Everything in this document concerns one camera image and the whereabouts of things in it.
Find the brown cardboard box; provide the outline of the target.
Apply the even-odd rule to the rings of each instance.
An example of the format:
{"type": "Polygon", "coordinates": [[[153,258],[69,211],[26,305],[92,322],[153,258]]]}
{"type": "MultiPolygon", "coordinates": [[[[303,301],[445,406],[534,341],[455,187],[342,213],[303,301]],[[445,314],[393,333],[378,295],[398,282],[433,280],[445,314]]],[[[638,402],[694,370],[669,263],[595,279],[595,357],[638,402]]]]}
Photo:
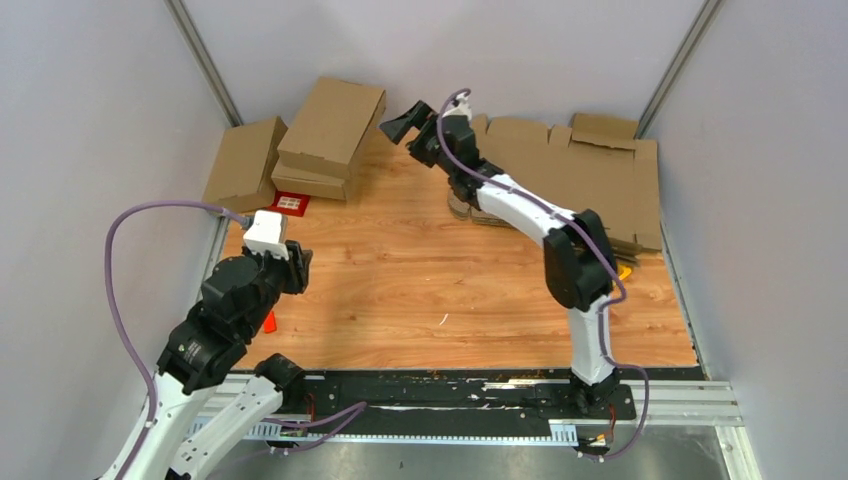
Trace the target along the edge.
{"type": "Polygon", "coordinates": [[[295,170],[350,179],[360,144],[381,119],[385,106],[382,87],[318,78],[278,144],[272,178],[281,183],[295,170]]]}

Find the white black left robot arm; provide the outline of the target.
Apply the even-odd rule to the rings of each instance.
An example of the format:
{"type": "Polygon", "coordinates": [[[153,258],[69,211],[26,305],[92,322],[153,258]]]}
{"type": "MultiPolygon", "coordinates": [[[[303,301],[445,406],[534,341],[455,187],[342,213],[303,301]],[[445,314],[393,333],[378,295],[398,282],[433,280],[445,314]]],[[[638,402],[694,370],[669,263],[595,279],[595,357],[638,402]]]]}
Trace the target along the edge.
{"type": "Polygon", "coordinates": [[[205,479],[267,415],[304,405],[302,368],[273,354],[256,366],[234,400],[202,429],[188,432],[280,297],[306,290],[312,251],[292,240],[283,246],[287,254],[281,258],[244,248],[214,267],[200,300],[172,330],[156,362],[153,404],[143,408],[104,478],[205,479]]]}

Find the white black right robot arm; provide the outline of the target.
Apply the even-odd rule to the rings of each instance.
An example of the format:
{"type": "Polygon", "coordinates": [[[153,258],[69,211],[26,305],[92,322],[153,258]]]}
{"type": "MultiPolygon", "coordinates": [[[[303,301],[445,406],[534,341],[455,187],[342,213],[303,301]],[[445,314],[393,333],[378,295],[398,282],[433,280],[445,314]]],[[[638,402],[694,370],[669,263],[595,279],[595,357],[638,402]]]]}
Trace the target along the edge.
{"type": "Polygon", "coordinates": [[[620,381],[609,336],[611,295],[620,279],[600,216],[546,202],[486,159],[470,111],[460,100],[451,101],[445,112],[419,101],[379,129],[394,144],[416,130],[406,144],[412,158],[439,167],[460,200],[507,222],[540,246],[547,289],[568,315],[572,406],[584,417],[601,414],[620,381]]]}

